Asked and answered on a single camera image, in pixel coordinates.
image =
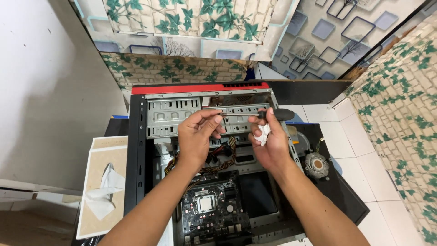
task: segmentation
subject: motherboard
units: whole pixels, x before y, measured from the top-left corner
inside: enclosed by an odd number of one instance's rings
[[[185,245],[237,235],[250,228],[243,210],[238,171],[196,176],[182,198]]]

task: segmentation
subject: heatsink fan blade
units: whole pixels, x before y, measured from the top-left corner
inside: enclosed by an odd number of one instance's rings
[[[319,153],[310,153],[305,157],[305,170],[315,178],[326,177],[329,173],[329,165],[326,158]]]

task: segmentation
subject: tissue box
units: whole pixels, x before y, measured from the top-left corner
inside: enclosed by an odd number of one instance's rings
[[[109,163],[112,163],[118,174],[126,178],[127,145],[128,136],[97,137],[93,139],[88,155],[76,239],[106,234],[123,218],[124,190],[111,195],[110,202],[115,206],[115,209],[101,220],[88,207],[85,195],[87,191],[101,187],[102,176]]]

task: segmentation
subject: white tissue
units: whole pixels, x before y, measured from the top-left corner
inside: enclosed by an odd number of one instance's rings
[[[112,163],[109,163],[103,174],[100,188],[85,193],[85,202],[97,219],[102,220],[115,209],[114,204],[109,201],[110,194],[124,190],[125,182],[126,179],[114,170]]]
[[[255,137],[255,140],[258,140],[261,142],[261,146],[264,146],[267,142],[267,135],[270,133],[270,126],[267,123],[265,126],[258,125],[258,128],[261,131],[261,136]]]

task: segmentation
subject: hand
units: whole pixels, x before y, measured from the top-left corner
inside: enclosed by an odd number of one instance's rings
[[[293,163],[288,151],[288,136],[273,114],[273,108],[259,109],[259,111],[266,110],[266,119],[258,119],[256,116],[248,118],[248,121],[252,123],[250,125],[249,140],[252,142],[253,151],[261,165],[270,172],[281,172],[284,165],[289,165],[290,162]],[[255,140],[254,136],[261,136],[262,133],[258,125],[263,126],[267,123],[269,123],[271,132],[267,137],[267,143],[261,146],[261,142]]]
[[[225,129],[220,125],[221,110],[204,109],[190,115],[177,127],[179,138],[179,161],[189,163],[197,171],[202,168],[209,152],[209,137],[220,139]]]

